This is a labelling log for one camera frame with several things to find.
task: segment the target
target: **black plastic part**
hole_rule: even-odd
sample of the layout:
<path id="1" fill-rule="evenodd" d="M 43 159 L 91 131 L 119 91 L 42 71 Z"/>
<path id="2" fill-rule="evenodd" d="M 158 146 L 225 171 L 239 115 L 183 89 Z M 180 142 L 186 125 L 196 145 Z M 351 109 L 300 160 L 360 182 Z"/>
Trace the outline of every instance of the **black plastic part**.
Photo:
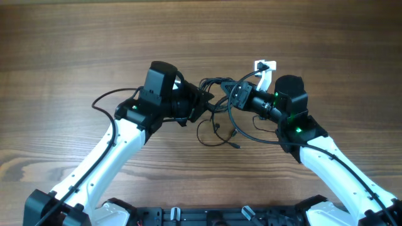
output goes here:
<path id="1" fill-rule="evenodd" d="M 398 225 L 402 225 L 402 201 L 394 199 L 393 205 L 387 208 L 388 212 L 391 213 L 395 222 Z M 358 226 L 385 226 L 385 222 L 388 221 L 388 217 L 385 216 L 384 211 L 378 211 L 374 213 L 372 210 L 364 212 L 366 217 L 359 220 Z"/>
<path id="2" fill-rule="evenodd" d="M 63 221 L 63 226 L 91 226 L 89 216 L 83 213 L 84 206 L 77 204 L 71 208 Z"/>
<path id="3" fill-rule="evenodd" d="M 178 88 L 173 89 L 176 76 Z M 164 118 L 174 118 L 181 126 L 195 122 L 206 110 L 207 102 L 214 98 L 184 80 L 176 67 L 165 62 L 152 62 L 145 85 L 138 99 L 127 99 L 116 108 L 114 117 L 126 119 L 146 131 L 146 140 L 162 125 Z"/>
<path id="4" fill-rule="evenodd" d="M 35 225 L 58 202 L 55 193 L 35 190 L 25 201 L 23 226 Z M 90 226 L 89 216 L 83 209 L 80 204 L 71 207 L 63 203 L 42 225 Z"/>
<path id="5" fill-rule="evenodd" d="M 280 142 L 298 144 L 307 144 L 308 141 L 319 136 L 328 136 L 328 132 L 312 116 L 302 117 L 291 123 L 285 121 L 281 125 L 281 130 L 277 129 L 275 134 Z M 286 153 L 290 153 L 296 161 L 302 163 L 300 161 L 300 147 L 289 145 L 281 145 L 281 147 Z"/>
<path id="6" fill-rule="evenodd" d="M 290 117 L 307 112 L 307 93 L 301 77 L 284 75 L 275 82 L 275 107 Z"/>
<path id="7" fill-rule="evenodd" d="M 54 204 L 52 196 L 35 189 L 25 201 L 23 226 L 35 225 Z"/>
<path id="8" fill-rule="evenodd" d="M 324 196 L 316 195 L 296 204 L 295 209 L 299 225 L 310 225 L 307 220 L 306 211 L 312 206 L 326 201 L 328 201 L 328 199 Z"/>
<path id="9" fill-rule="evenodd" d="M 144 98 L 154 104 L 160 104 L 162 98 L 171 96 L 177 75 L 177 67 L 165 62 L 152 62 L 146 75 Z"/>

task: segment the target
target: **black cable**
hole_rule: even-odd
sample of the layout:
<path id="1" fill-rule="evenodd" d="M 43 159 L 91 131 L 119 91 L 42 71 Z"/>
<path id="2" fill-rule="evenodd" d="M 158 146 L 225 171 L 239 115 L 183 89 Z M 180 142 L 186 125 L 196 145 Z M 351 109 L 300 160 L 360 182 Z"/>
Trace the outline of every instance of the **black cable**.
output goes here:
<path id="1" fill-rule="evenodd" d="M 106 156 L 106 154 L 109 152 L 109 150 L 112 148 L 113 144 L 114 144 L 114 140 L 116 138 L 116 124 L 114 123 L 114 119 L 113 117 L 104 109 L 101 109 L 100 107 L 96 107 L 95 104 L 100 101 L 103 97 L 109 95 L 109 94 L 113 94 L 115 92 L 120 92 L 120 91 L 127 91 L 127 90 L 135 90 L 135 93 L 133 96 L 131 96 L 130 98 L 134 98 L 135 95 L 137 94 L 138 90 L 141 89 L 141 87 L 139 88 L 122 88 L 122 89 L 116 89 L 116 90 L 112 90 L 109 91 L 105 94 L 102 94 L 100 97 L 96 98 L 91 107 L 95 110 L 98 110 L 100 112 L 102 112 L 103 114 L 105 114 L 107 116 L 107 118 L 109 118 L 111 124 L 112 124 L 112 137 L 111 137 L 111 141 L 113 142 L 109 142 L 109 144 L 107 145 L 105 151 L 101 154 L 101 156 L 96 160 L 96 162 L 88 169 L 88 171 L 85 172 L 85 174 L 75 183 L 74 186 L 72 186 L 70 188 L 70 190 L 59 200 L 59 202 L 54 205 L 39 221 L 38 223 L 36 223 L 35 226 L 39 226 L 41 224 L 43 224 L 43 222 L 46 221 L 46 219 L 52 215 L 64 202 L 66 199 L 69 198 L 69 196 L 71 194 L 73 194 L 77 188 L 81 185 L 81 183 L 91 174 L 91 172 L 96 168 L 96 166 L 103 160 L 103 158 Z"/>
<path id="2" fill-rule="evenodd" d="M 214 108 L 212 109 L 212 114 L 211 114 L 211 117 L 210 117 L 209 120 L 208 119 L 203 120 L 198 124 L 197 132 L 196 132 L 197 139 L 202 145 L 207 146 L 207 147 L 217 147 L 217 146 L 220 146 L 220 145 L 223 145 L 223 144 L 227 143 L 227 144 L 231 145 L 233 148 L 239 149 L 239 148 L 241 148 L 240 145 L 232 143 L 232 142 L 229 142 L 229 140 L 233 137 L 233 132 L 232 132 L 232 135 L 229 136 L 227 139 L 222 138 L 217 132 L 217 127 L 216 127 L 216 123 L 215 123 L 215 120 L 214 120 L 215 119 L 216 108 L 218 108 L 225 101 L 227 101 L 227 96 L 225 96 L 225 97 L 221 98 L 220 100 L 218 100 L 218 102 L 214 105 Z M 206 122 L 206 121 L 212 121 L 212 128 L 214 129 L 214 134 L 222 141 L 221 143 L 207 144 L 207 143 L 204 143 L 203 141 L 201 141 L 200 136 L 198 134 L 198 130 L 200 129 L 201 124 Z"/>
<path id="3" fill-rule="evenodd" d="M 378 198 L 378 195 L 376 193 L 374 193 L 370 187 L 362 180 L 362 178 L 360 178 L 359 175 L 357 175 L 353 169 L 351 169 L 347 164 L 345 164 L 342 160 L 340 160 L 336 155 L 313 145 L 309 145 L 309 144 L 298 144 L 298 143 L 291 143 L 291 142 L 279 142 L 279 141 L 266 141 L 266 140 L 262 140 L 262 139 L 258 139 L 256 137 L 250 136 L 248 135 L 246 132 L 244 132 L 242 129 L 240 129 L 240 127 L 234 122 L 234 118 L 232 115 L 232 111 L 231 108 L 229 107 L 232 103 L 232 97 L 233 94 L 235 93 L 235 91 L 237 90 L 238 86 L 240 85 L 240 83 L 242 83 L 245 79 L 255 75 L 256 73 L 262 72 L 264 70 L 267 70 L 267 67 L 264 67 L 262 69 L 256 70 L 255 72 L 251 72 L 249 74 L 247 74 L 246 76 L 244 76 L 243 78 L 241 78 L 239 81 L 237 81 L 237 83 L 235 84 L 234 88 L 232 89 L 231 94 L 229 95 L 229 99 L 228 99 L 228 103 L 227 103 L 227 112 L 229 114 L 229 119 L 231 120 L 233 126 L 237 129 L 238 132 L 240 132 L 243 136 L 253 140 L 253 141 L 257 141 L 260 143 L 265 143 L 265 144 L 277 144 L 277 145 L 289 145 L 289 146 L 299 146 L 299 147 L 306 147 L 306 148 L 311 148 L 314 149 L 316 151 L 320 151 L 321 153 L 324 153 L 328 156 L 330 156 L 332 159 L 336 160 L 339 164 L 341 164 L 348 172 L 350 172 L 354 178 L 356 178 L 356 180 L 366 189 L 366 191 L 371 195 L 371 197 L 373 199 L 375 199 L 375 201 L 378 203 L 378 205 L 383 209 L 383 212 L 385 213 L 385 215 L 387 216 L 388 220 L 391 222 L 391 225 L 397 226 L 398 224 L 395 222 L 394 218 L 391 216 L 390 212 L 386 209 L 384 203 Z"/>
<path id="4" fill-rule="evenodd" d="M 222 82 L 234 82 L 232 78 L 224 78 L 224 77 L 217 77 L 217 78 L 203 78 L 200 81 L 199 88 L 203 91 L 210 92 L 211 87 L 213 84 L 220 85 Z M 214 108 L 215 105 L 211 103 L 207 103 L 207 109 L 212 112 L 212 109 Z M 219 106 L 215 113 L 222 113 L 226 112 L 227 106 L 226 104 Z"/>
<path id="5" fill-rule="evenodd" d="M 260 129 L 260 128 L 258 128 L 258 127 L 256 126 L 256 123 L 254 122 L 254 119 L 255 119 L 256 117 L 259 117 L 259 115 L 253 116 L 253 126 L 254 126 L 254 128 L 256 128 L 256 129 L 259 130 L 259 131 L 275 132 L 275 131 L 269 131 L 269 130 L 266 130 L 266 129 Z"/>

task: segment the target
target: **white bracket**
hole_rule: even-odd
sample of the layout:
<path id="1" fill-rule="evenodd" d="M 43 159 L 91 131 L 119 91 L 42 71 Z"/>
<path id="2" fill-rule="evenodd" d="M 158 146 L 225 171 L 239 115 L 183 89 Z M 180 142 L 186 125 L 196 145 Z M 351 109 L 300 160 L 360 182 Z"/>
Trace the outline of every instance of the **white bracket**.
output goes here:
<path id="1" fill-rule="evenodd" d="M 258 63 L 261 62 L 269 67 L 269 69 L 258 72 L 256 75 L 261 75 L 261 80 L 257 85 L 257 91 L 267 91 L 272 81 L 272 71 L 276 70 L 276 61 L 267 62 L 265 60 L 256 60 L 254 62 L 254 71 L 258 70 Z"/>

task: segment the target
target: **cable clip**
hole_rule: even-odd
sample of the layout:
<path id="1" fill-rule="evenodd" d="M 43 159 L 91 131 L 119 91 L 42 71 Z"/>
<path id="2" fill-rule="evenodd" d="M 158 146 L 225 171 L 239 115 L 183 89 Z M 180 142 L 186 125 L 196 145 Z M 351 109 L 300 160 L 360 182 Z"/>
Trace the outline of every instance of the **cable clip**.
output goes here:
<path id="1" fill-rule="evenodd" d="M 259 70 L 261 64 L 268 66 L 268 69 L 255 74 L 256 77 L 261 76 L 261 80 L 257 85 L 257 91 L 267 91 L 272 81 L 272 71 L 276 70 L 276 61 L 256 60 L 254 62 L 254 71 Z"/>

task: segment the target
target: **table surface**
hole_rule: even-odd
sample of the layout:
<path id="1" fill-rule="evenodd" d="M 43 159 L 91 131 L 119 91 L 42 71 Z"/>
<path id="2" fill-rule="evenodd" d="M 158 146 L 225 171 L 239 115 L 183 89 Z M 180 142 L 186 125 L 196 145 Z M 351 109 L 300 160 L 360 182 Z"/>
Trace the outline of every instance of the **table surface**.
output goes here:
<path id="1" fill-rule="evenodd" d="M 153 60 L 177 66 L 191 83 L 239 79 L 255 60 L 276 60 L 273 81 L 301 76 L 310 114 L 366 175 L 402 197 L 401 9 L 397 1 L 297 0 L 0 7 L 0 225 L 21 225 L 28 195 L 49 191 L 103 136 L 109 121 L 92 101 L 142 85 Z M 211 92 L 223 96 L 219 87 Z M 99 105 L 114 112 L 130 95 Z M 276 140 L 253 128 L 253 115 L 234 112 L 248 133 Z M 229 134 L 227 114 L 216 120 Z M 241 149 L 208 148 L 195 137 L 197 124 L 163 124 L 101 201 L 241 207 L 321 194 L 338 202 L 279 146 L 237 135 Z M 211 132 L 202 125 L 201 138 L 217 142 Z"/>

